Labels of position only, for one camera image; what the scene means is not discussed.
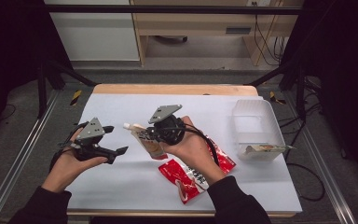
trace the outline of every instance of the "snack bag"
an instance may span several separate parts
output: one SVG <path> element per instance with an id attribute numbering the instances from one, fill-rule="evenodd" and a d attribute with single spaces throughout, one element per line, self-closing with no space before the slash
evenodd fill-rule
<path id="1" fill-rule="evenodd" d="M 158 141 L 151 140 L 146 128 L 140 124 L 124 123 L 123 128 L 130 130 L 131 134 L 138 140 L 142 147 L 149 153 L 154 160 L 164 160 L 168 155 L 164 152 Z"/>
<path id="2" fill-rule="evenodd" d="M 208 135 L 205 136 L 211 140 L 216 149 L 220 169 L 227 174 L 234 168 L 236 163 Z M 209 188 L 202 174 L 188 167 L 178 158 L 169 160 L 160 165 L 158 169 L 171 183 L 176 185 L 183 204 L 186 204 L 189 200 Z"/>

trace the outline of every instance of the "black sleeve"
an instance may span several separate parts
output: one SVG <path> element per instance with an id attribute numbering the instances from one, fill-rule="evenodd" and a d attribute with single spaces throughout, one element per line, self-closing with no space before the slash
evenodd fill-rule
<path id="1" fill-rule="evenodd" d="M 216 213 L 216 223 L 269 224 L 269 216 L 260 203 L 245 194 L 234 176 L 227 176 L 208 188 Z"/>
<path id="2" fill-rule="evenodd" d="M 68 191 L 53 193 L 38 187 L 28 203 L 19 210 L 8 224 L 66 224 L 69 199 Z"/>

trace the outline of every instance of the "small package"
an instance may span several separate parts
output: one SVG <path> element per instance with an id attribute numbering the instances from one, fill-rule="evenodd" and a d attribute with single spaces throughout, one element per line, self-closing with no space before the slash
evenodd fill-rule
<path id="1" fill-rule="evenodd" d="M 213 143 L 220 169 L 227 174 L 234 168 L 236 163 L 211 138 L 209 138 L 209 136 L 205 136 Z M 187 203 L 209 187 L 202 174 L 188 167 L 177 158 L 160 165 L 158 169 L 169 181 L 176 185 L 182 203 Z"/>
<path id="2" fill-rule="evenodd" d="M 273 161 L 286 149 L 294 149 L 291 146 L 275 145 L 250 145 L 241 153 L 243 161 Z"/>
<path id="3" fill-rule="evenodd" d="M 131 134 L 138 140 L 141 146 L 144 147 L 153 160 L 168 159 L 168 155 L 159 145 L 159 142 L 154 139 L 152 140 L 145 127 L 140 124 L 124 123 L 123 128 L 131 131 Z"/>

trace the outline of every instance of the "black cable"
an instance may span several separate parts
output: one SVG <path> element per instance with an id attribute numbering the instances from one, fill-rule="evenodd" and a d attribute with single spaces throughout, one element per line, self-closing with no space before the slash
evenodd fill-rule
<path id="1" fill-rule="evenodd" d="M 314 111 L 312 111 L 312 110 L 317 110 L 317 109 L 318 109 L 318 108 L 317 108 L 318 105 L 320 105 L 320 103 L 317 103 L 317 104 L 311 106 L 310 108 L 308 108 L 308 109 L 306 110 L 306 114 L 308 114 L 309 112 L 313 113 Z M 296 118 L 294 118 L 294 119 L 288 121 L 287 123 L 284 123 L 283 125 L 280 126 L 280 128 L 286 127 L 287 125 L 289 125 L 289 124 L 295 122 L 295 121 L 298 120 L 298 119 L 300 119 L 300 117 L 296 117 Z"/>
<path id="2" fill-rule="evenodd" d="M 304 100 L 307 100 L 308 97 L 310 97 L 312 95 L 316 95 L 316 94 L 317 94 L 316 92 L 308 93 L 306 96 L 304 96 Z"/>
<path id="3" fill-rule="evenodd" d="M 257 15 L 255 15 L 255 33 L 256 33 L 257 27 L 258 27 Z M 263 51 L 261 50 L 260 46 L 258 46 L 257 40 L 256 40 L 256 38 L 255 38 L 255 35 L 254 35 L 254 40 L 255 40 L 255 45 L 257 46 L 258 50 L 260 50 L 261 56 L 263 57 L 263 59 L 264 59 L 264 61 L 266 62 L 266 64 L 268 64 L 268 65 L 278 65 L 278 64 L 269 63 L 269 62 L 267 61 L 266 57 L 264 56 Z"/>
<path id="4" fill-rule="evenodd" d="M 285 121 L 285 120 L 289 120 L 289 119 L 293 119 L 293 118 L 279 119 L 278 122 Z"/>
<path id="5" fill-rule="evenodd" d="M 276 47 L 277 47 L 278 39 L 279 39 L 279 37 L 275 37 L 275 41 L 274 41 L 274 56 L 278 60 L 278 65 L 281 65 L 281 59 L 282 59 L 283 50 L 284 50 L 284 36 L 281 36 L 281 45 L 280 45 L 279 54 L 276 53 Z"/>
<path id="6" fill-rule="evenodd" d="M 282 134 L 291 134 L 291 133 L 296 133 L 296 132 L 298 132 L 298 129 L 295 130 L 295 131 L 292 131 L 292 132 L 290 132 L 290 133 L 282 133 Z"/>
<path id="7" fill-rule="evenodd" d="M 203 140 L 206 141 L 206 143 L 208 144 L 209 148 L 211 149 L 214 163 L 216 163 L 217 166 L 220 166 L 219 165 L 219 159 L 218 159 L 217 153 L 216 153 L 216 148 L 214 147 L 214 145 L 211 142 L 211 140 L 209 138 L 207 138 L 205 136 L 205 134 L 203 134 L 203 132 L 201 130 L 199 130 L 198 128 L 194 127 L 193 125 L 190 125 L 190 124 L 185 124 L 185 125 L 193 128 L 193 129 L 188 129 L 188 128 L 161 128 L 159 130 L 162 130 L 162 131 L 178 130 L 178 131 L 185 131 L 185 132 L 195 133 L 196 135 L 200 136 Z"/>
<path id="8" fill-rule="evenodd" d="M 310 111 L 307 112 L 307 116 L 312 115 L 315 111 L 320 110 L 320 109 L 322 108 L 322 106 L 321 106 L 320 103 L 314 105 L 313 107 L 314 107 L 314 108 L 312 108 L 312 110 L 310 110 Z"/>
<path id="9" fill-rule="evenodd" d="M 301 195 L 301 193 L 300 193 L 299 191 L 297 191 L 297 193 L 299 194 L 299 197 L 300 197 L 300 198 L 305 199 L 305 200 L 308 200 L 308 201 L 311 201 L 311 202 L 319 202 L 319 201 L 324 197 L 324 195 L 325 195 L 324 182 L 323 182 L 322 179 L 321 179 L 318 175 L 316 175 L 311 169 L 309 169 L 309 168 L 307 168 L 307 167 L 305 167 L 305 166 L 303 166 L 303 165 L 296 164 L 296 163 L 291 163 L 291 162 L 287 162 L 286 165 L 288 165 L 288 166 L 291 165 L 291 166 L 300 167 L 300 168 L 302 168 L 302 169 L 304 169 L 304 170 L 310 172 L 312 175 L 314 175 L 314 176 L 318 179 L 319 183 L 320 183 L 321 186 L 322 186 L 322 193 L 321 193 L 321 196 L 319 196 L 318 198 L 305 197 L 305 196 Z"/>
<path id="10" fill-rule="evenodd" d="M 84 123 L 81 123 L 81 124 L 77 124 L 77 125 L 75 126 L 75 128 L 69 133 L 68 137 L 66 137 L 66 139 L 65 139 L 63 142 L 59 143 L 58 146 L 59 146 L 60 148 L 64 148 L 64 147 L 68 144 L 68 142 L 71 140 L 72 135 L 74 135 L 74 133 L 75 133 L 78 129 L 86 127 L 86 125 L 87 125 L 88 123 L 89 123 L 89 122 L 87 121 L 87 122 L 84 122 Z"/>
<path id="11" fill-rule="evenodd" d="M 260 33 L 261 38 L 263 39 L 264 44 L 266 45 L 266 48 L 267 48 L 267 50 L 268 50 L 269 55 L 272 57 L 273 60 L 278 61 L 278 60 L 274 57 L 274 55 L 271 53 L 271 50 L 269 50 L 269 43 L 267 42 L 267 39 L 263 36 L 263 33 L 261 33 L 260 27 L 258 26 L 257 15 L 255 15 L 255 28 L 257 29 L 258 33 Z"/>
<path id="12" fill-rule="evenodd" d="M 310 79 L 308 77 L 305 77 L 305 82 L 315 92 L 316 92 L 316 90 L 319 91 L 321 89 L 320 86 L 318 86 L 315 83 L 313 83 L 312 81 L 310 81 Z"/>
<path id="13" fill-rule="evenodd" d="M 14 114 L 14 112 L 16 112 L 16 110 L 17 110 L 16 106 L 14 106 L 14 105 L 10 105 L 10 106 L 13 107 L 13 111 L 11 111 L 11 113 L 10 113 L 9 115 L 7 115 L 7 116 L 4 117 L 4 118 L 1 118 L 0 120 L 8 119 L 8 118 L 10 118 L 10 117 Z"/>
<path id="14" fill-rule="evenodd" d="M 300 128 L 298 129 L 298 131 L 297 131 L 297 133 L 296 133 L 296 135 L 295 135 L 295 138 L 292 140 L 292 143 L 290 144 L 290 146 L 293 146 L 293 145 L 295 144 L 295 141 L 297 140 L 297 138 L 298 138 L 298 136 L 300 135 L 301 130 L 304 128 L 304 126 L 305 126 L 305 121 L 303 121 L 303 122 L 301 123 L 301 126 L 300 126 Z M 290 154 L 291 151 L 292 151 L 292 150 L 287 150 L 286 154 L 284 155 L 284 160 L 285 160 L 285 161 L 287 161 L 287 158 L 289 157 L 289 154 Z"/>

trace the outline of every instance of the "white cardboard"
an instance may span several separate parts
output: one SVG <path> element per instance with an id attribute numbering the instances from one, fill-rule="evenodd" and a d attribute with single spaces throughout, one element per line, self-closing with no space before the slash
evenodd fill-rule
<path id="1" fill-rule="evenodd" d="M 241 189 L 252 194 L 267 212 L 298 213 L 301 205 L 284 159 L 272 162 L 244 162 L 236 154 L 235 131 L 231 112 L 240 99 L 261 97 L 217 95 L 142 95 L 92 94 L 79 122 L 97 117 L 103 126 L 115 129 L 106 134 L 101 147 L 117 149 L 128 146 L 127 153 L 112 165 L 103 164 L 80 175 L 67 189 L 73 193 L 68 209 L 72 211 L 159 211 L 212 213 L 213 204 L 207 192 L 182 204 L 177 187 L 158 170 L 164 161 L 153 161 L 149 154 L 125 130 L 123 123 L 147 121 L 160 105 L 183 105 L 175 112 L 178 118 L 189 115 L 196 127 L 211 136 L 237 163 L 229 173 L 237 178 Z"/>

